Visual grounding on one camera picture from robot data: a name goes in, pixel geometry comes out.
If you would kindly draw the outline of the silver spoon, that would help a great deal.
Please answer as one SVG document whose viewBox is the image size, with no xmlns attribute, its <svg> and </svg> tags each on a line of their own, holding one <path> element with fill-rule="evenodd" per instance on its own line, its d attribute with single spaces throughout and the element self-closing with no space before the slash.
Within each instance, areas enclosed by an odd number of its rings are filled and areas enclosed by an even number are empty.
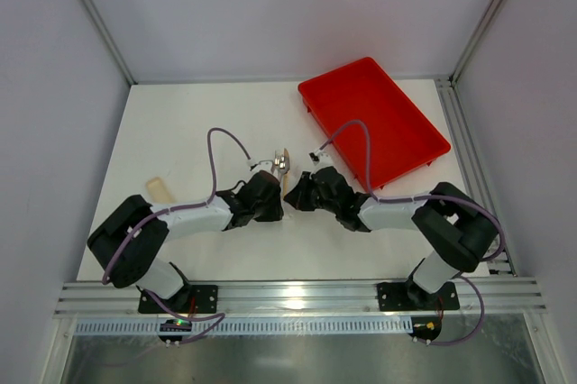
<svg viewBox="0 0 577 384">
<path fill-rule="evenodd" d="M 289 171 L 290 162 L 289 156 L 285 154 L 280 154 L 276 156 L 275 159 L 277 171 L 281 176 L 285 175 Z"/>
</svg>

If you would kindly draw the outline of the gold knife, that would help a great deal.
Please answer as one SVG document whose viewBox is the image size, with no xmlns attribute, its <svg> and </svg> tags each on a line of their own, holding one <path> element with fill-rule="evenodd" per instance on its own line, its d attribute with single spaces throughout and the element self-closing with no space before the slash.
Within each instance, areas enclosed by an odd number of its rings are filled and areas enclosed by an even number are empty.
<svg viewBox="0 0 577 384">
<path fill-rule="evenodd" d="M 285 155 L 289 156 L 289 151 L 287 149 L 284 149 L 283 152 Z M 280 176 L 280 179 L 281 179 L 281 197 L 284 198 L 289 191 L 289 171 L 285 175 Z"/>
</svg>

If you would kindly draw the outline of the white paper napkin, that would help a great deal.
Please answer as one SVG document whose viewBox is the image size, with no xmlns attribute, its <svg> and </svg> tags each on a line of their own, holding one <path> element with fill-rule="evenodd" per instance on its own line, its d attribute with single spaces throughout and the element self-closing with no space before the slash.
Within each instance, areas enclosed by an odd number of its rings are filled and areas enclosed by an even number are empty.
<svg viewBox="0 0 577 384">
<path fill-rule="evenodd" d="M 285 197 L 292 191 L 300 180 L 302 170 L 300 168 L 291 169 L 288 174 L 288 193 Z M 291 204 L 285 201 L 285 197 L 281 198 L 281 204 L 284 211 L 283 222 L 294 222 L 300 216 L 300 212 L 295 209 Z"/>
</svg>

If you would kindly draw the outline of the silver fork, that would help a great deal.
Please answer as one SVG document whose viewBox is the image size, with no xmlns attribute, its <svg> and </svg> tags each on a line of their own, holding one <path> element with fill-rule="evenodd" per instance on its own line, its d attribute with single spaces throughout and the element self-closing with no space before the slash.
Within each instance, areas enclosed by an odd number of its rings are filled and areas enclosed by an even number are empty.
<svg viewBox="0 0 577 384">
<path fill-rule="evenodd" d="M 274 175 L 283 175 L 284 168 L 286 167 L 285 155 L 283 151 L 275 151 L 274 157 L 271 161 L 271 173 Z"/>
</svg>

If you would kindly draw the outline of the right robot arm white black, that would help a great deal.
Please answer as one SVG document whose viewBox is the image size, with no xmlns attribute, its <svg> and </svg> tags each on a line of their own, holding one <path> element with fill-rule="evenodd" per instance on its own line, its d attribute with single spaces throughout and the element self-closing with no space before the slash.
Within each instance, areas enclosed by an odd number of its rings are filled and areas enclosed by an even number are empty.
<svg viewBox="0 0 577 384">
<path fill-rule="evenodd" d="M 440 307 L 451 280 L 477 269 L 502 229 L 495 216 L 449 182 L 429 194 L 376 197 L 355 192 L 333 167 L 304 172 L 284 201 L 301 212 L 325 210 L 351 232 L 382 229 L 420 232 L 433 251 L 404 282 L 377 285 L 380 310 L 433 310 Z"/>
</svg>

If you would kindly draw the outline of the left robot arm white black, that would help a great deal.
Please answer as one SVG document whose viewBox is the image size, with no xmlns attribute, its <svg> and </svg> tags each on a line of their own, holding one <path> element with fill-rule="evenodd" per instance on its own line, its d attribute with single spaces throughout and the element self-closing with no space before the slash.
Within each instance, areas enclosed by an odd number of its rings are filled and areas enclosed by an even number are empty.
<svg viewBox="0 0 577 384">
<path fill-rule="evenodd" d="M 176 265 L 157 257 L 164 243 L 242 228 L 251 221 L 278 222 L 283 217 L 280 198 L 280 181 L 264 170 L 238 191 L 217 191 L 207 202 L 154 206 L 133 195 L 90 234 L 87 247 L 104 270 L 103 284 L 135 285 L 149 302 L 158 299 L 182 310 L 194 289 Z"/>
</svg>

